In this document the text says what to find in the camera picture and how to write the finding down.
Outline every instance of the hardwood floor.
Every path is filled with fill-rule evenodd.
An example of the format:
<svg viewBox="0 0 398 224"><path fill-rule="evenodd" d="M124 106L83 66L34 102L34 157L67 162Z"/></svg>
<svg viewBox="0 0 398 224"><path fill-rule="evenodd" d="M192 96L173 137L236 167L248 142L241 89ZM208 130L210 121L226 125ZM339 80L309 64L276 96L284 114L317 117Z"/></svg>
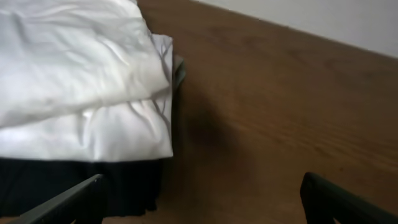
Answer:
<svg viewBox="0 0 398 224"><path fill-rule="evenodd" d="M118 222L305 223L307 171L398 214L397 60L187 0L139 5L187 78L159 209Z"/></svg>

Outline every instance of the white bedsheet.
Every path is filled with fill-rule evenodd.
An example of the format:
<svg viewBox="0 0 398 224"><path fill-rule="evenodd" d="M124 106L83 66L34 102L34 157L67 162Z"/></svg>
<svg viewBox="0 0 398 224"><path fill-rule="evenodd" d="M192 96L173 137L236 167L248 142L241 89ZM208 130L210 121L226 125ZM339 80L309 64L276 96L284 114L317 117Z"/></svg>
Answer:
<svg viewBox="0 0 398 224"><path fill-rule="evenodd" d="M153 35L168 81L172 38ZM84 110L0 129L0 157L120 162L171 157L171 85L153 100Z"/></svg>
<svg viewBox="0 0 398 224"><path fill-rule="evenodd" d="M0 127L169 86L135 1L0 0L0 30Z"/></svg>

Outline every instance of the white wall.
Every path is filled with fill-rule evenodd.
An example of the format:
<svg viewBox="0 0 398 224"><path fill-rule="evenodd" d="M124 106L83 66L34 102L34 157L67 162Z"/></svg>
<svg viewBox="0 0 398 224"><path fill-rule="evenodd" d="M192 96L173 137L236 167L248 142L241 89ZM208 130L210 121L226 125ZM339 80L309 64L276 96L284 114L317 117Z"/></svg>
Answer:
<svg viewBox="0 0 398 224"><path fill-rule="evenodd" d="M398 0L196 0L398 57Z"/></svg>

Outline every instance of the fabric fold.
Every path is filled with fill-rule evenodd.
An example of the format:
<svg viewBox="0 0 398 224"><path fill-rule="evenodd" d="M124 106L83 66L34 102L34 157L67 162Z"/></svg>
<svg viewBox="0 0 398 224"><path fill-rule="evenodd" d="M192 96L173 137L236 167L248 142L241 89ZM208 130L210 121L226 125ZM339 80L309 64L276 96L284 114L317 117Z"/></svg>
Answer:
<svg viewBox="0 0 398 224"><path fill-rule="evenodd" d="M134 1L0 0L0 127L167 88Z"/></svg>

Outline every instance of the dark cloth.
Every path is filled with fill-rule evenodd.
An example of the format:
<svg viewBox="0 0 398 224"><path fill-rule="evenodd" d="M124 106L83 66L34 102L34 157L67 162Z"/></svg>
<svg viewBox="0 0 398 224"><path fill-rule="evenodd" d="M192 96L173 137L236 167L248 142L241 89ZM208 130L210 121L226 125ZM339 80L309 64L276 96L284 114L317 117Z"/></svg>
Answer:
<svg viewBox="0 0 398 224"><path fill-rule="evenodd" d="M0 159L0 217L14 217L95 174L108 188L107 216L155 210L162 160L140 162L54 162Z"/></svg>

